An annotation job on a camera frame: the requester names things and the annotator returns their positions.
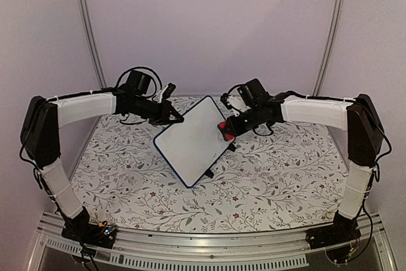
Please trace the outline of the blue-framed whiteboard with writing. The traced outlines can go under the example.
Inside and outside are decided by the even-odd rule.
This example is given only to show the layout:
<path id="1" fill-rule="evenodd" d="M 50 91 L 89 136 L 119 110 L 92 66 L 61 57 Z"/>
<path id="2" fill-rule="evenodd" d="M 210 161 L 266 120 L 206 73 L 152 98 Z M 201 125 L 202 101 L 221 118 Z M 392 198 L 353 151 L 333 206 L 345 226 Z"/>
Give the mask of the blue-framed whiteboard with writing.
<path id="1" fill-rule="evenodd" d="M 235 140 L 225 140 L 218 124 L 224 115 L 211 96 L 183 114 L 184 121 L 168 126 L 153 145 L 187 188 L 192 188 Z"/>

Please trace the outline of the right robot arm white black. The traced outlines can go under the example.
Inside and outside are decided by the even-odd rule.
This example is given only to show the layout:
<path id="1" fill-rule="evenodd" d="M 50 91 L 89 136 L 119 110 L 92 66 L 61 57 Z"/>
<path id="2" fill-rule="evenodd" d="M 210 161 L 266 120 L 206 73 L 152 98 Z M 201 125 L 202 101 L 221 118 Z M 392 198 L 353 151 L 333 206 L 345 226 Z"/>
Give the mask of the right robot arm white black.
<path id="1" fill-rule="evenodd" d="M 390 144 L 372 98 L 367 94 L 350 98 L 311 96 L 293 90 L 272 95 L 254 78 L 233 86 L 220 100 L 233 112 L 218 124 L 226 141 L 261 125 L 272 129 L 276 123 L 303 122 L 342 132 L 348 178 L 328 238 L 341 243 L 351 235 L 373 185 L 381 179 L 382 146 Z"/>

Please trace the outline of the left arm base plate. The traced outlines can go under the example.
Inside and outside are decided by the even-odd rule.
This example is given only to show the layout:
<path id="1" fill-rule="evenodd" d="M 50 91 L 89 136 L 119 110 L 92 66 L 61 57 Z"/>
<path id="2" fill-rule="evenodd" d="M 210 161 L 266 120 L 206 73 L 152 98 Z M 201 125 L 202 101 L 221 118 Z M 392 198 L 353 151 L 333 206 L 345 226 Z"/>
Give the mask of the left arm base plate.
<path id="1" fill-rule="evenodd" d="M 62 237 L 83 244 L 112 249 L 117 235 L 117 225 L 103 221 L 99 224 L 85 223 L 73 225 L 66 223 Z"/>

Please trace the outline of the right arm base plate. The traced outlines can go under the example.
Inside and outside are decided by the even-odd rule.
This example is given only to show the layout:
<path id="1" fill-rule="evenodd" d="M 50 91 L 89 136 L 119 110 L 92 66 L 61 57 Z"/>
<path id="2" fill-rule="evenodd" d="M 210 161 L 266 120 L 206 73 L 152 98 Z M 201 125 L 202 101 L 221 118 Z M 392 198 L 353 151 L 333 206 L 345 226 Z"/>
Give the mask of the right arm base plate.
<path id="1" fill-rule="evenodd" d="M 338 223 L 306 231 L 306 242 L 311 249 L 325 248 L 337 244 L 355 241 L 361 237 L 357 221 L 350 224 Z"/>

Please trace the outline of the red whiteboard eraser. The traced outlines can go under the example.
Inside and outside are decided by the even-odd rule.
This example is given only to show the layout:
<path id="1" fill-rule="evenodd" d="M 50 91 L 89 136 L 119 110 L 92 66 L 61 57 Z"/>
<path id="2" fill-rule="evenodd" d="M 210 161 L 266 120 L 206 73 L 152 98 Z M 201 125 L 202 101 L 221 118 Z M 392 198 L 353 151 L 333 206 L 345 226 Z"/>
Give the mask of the red whiteboard eraser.
<path id="1" fill-rule="evenodd" d="M 227 121 L 220 122 L 217 125 L 217 128 L 219 129 L 224 141 L 229 142 L 235 139 L 235 135 L 232 134 Z"/>

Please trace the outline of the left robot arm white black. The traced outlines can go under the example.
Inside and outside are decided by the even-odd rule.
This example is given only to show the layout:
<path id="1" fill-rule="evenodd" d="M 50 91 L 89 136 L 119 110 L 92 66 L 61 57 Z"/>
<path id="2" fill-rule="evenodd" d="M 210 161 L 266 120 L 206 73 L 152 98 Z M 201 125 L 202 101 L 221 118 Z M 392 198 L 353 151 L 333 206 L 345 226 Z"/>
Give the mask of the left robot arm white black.
<path id="1" fill-rule="evenodd" d="M 169 97 L 175 84 L 155 83 L 158 75 L 147 67 L 134 67 L 123 73 L 126 81 L 115 86 L 63 96 L 31 98 L 20 133 L 20 158 L 34 167 L 40 188 L 55 202 L 70 232 L 81 242 L 94 237 L 89 213 L 81 204 L 67 178 L 61 159 L 60 130 L 74 122 L 105 115 L 136 115 L 154 126 L 182 123 L 183 116 Z"/>

